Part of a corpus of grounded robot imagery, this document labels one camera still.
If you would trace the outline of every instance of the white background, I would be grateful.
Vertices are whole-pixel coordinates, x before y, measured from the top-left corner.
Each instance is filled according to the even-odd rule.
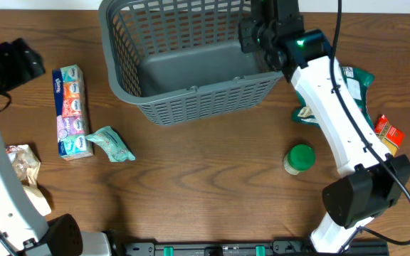
[[[96,10],[101,0],[0,0],[0,9]],[[337,0],[299,0],[306,12],[336,12]],[[343,11],[410,14],[410,0],[343,0]]]

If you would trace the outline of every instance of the wood grain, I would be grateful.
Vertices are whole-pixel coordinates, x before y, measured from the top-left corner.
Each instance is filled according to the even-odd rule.
[[[305,20],[332,37],[334,14]],[[7,144],[34,146],[38,181],[53,207],[48,219],[71,213],[83,230],[160,242],[306,236],[320,223],[320,192],[338,175],[322,132],[290,120],[299,102],[286,82],[251,110],[161,127],[111,92],[97,11],[0,11],[0,42],[18,37],[43,56],[47,74],[11,92],[0,130]],[[410,159],[410,15],[345,14],[337,56],[376,75],[369,113],[374,121],[384,113],[406,133],[399,153]],[[51,70],[72,64],[85,73],[92,130],[114,127],[136,161],[112,164],[97,147],[94,157],[58,157]],[[313,145],[317,163],[291,176],[282,158],[301,141]],[[410,238],[406,199],[369,226]],[[410,246],[390,250],[410,255]]]

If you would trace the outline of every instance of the small jar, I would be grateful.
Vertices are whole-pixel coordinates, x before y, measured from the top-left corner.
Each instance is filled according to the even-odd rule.
[[[299,144],[294,146],[284,157],[284,169],[292,175],[307,171],[314,165],[316,155],[310,146]]]

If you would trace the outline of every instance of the basket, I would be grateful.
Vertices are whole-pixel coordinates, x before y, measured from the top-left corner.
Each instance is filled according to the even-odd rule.
[[[283,76],[241,52],[244,0],[104,0],[102,44],[112,91],[167,125],[247,109]]]

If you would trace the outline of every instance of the green bag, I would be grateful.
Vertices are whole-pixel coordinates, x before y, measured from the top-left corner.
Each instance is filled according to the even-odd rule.
[[[364,118],[367,120],[369,126],[374,130],[374,125],[368,115],[367,109],[367,92],[369,86],[374,81],[374,75],[359,68],[341,67],[342,76],[345,79],[347,89],[357,103],[358,108],[362,112]],[[302,107],[297,108],[292,113],[292,120],[294,122],[301,122],[303,124],[312,124],[319,126],[314,114],[309,106],[306,105],[305,100],[297,92],[298,99]]]

